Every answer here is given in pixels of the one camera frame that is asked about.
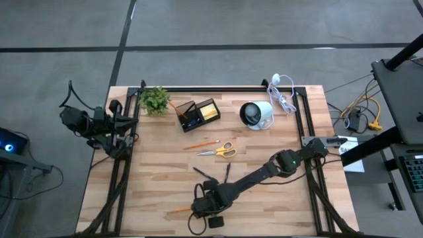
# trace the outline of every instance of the pen holder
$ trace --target pen holder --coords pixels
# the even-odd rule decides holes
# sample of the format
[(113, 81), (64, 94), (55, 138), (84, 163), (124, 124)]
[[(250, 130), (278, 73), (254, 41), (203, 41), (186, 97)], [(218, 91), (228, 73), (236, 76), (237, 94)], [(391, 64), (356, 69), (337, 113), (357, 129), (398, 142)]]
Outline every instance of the pen holder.
[(190, 101), (177, 108), (183, 113), (182, 115), (176, 110), (176, 115), (184, 132), (189, 132), (190, 130), (220, 119), (220, 111), (213, 99), (205, 100), (199, 104)]

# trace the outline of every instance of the scissors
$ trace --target scissors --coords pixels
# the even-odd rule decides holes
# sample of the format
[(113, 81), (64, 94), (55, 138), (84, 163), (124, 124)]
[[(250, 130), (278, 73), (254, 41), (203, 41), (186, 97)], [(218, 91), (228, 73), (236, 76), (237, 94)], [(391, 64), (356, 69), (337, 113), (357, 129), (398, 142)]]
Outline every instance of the scissors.
[(198, 153), (197, 155), (220, 155), (220, 156), (223, 156), (224, 158), (229, 158), (229, 157), (232, 157), (236, 154), (237, 154), (237, 150), (232, 149), (232, 143), (226, 142), (219, 149), (216, 149), (214, 151), (207, 151), (207, 152)]

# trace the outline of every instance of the gray floor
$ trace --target gray floor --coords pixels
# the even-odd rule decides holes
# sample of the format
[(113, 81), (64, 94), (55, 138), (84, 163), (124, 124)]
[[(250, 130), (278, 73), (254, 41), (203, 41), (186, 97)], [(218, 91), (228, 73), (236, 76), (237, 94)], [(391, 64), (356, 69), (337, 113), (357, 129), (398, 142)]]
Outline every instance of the gray floor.
[[(0, 48), (117, 46), (129, 0), (0, 0)], [(129, 46), (189, 44), (402, 43), (423, 32), (411, 0), (139, 0)], [(126, 52), (117, 85), (257, 85), (274, 73), (298, 85), (333, 88), (367, 75), (370, 63), (398, 48)], [(58, 105), (72, 79), (90, 105), (103, 105), (115, 52), (0, 54), (0, 126), (22, 131), (34, 156), (62, 168), (63, 186), (21, 202), (14, 237), (52, 237), (75, 231), (93, 151), (61, 124)], [(344, 108), (368, 77), (327, 94)], [(381, 94), (380, 123), (394, 125)], [(72, 99), (70, 104), (82, 106)], [(339, 124), (337, 134), (347, 134)], [(36, 189), (54, 186), (57, 173)], [(418, 237), (423, 226), (398, 174), (406, 211), (392, 212), (385, 185), (351, 186), (360, 230)]]

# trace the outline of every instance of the green plant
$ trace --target green plant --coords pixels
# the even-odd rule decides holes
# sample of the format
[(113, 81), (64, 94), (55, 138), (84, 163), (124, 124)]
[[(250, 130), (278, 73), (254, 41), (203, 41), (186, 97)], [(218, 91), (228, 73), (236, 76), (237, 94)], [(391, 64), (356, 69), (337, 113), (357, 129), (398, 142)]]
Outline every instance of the green plant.
[(147, 110), (149, 116), (162, 116), (167, 110), (167, 103), (171, 96), (167, 91), (161, 87), (154, 87), (152, 89), (144, 90), (139, 98), (138, 104)]

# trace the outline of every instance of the white paper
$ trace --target white paper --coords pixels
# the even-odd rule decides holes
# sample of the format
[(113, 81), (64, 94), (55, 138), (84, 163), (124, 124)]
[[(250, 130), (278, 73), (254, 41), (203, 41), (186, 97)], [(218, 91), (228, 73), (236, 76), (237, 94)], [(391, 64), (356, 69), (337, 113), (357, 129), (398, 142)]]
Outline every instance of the white paper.
[[(357, 138), (348, 137), (348, 136), (338, 136), (339, 138), (346, 138), (348, 141), (343, 143), (339, 147), (339, 154), (342, 155), (343, 153), (349, 151), (350, 149), (354, 148), (358, 145)], [(346, 172), (357, 172), (357, 173), (364, 173), (364, 166), (363, 161), (359, 160), (350, 165), (344, 167), (344, 171)]]

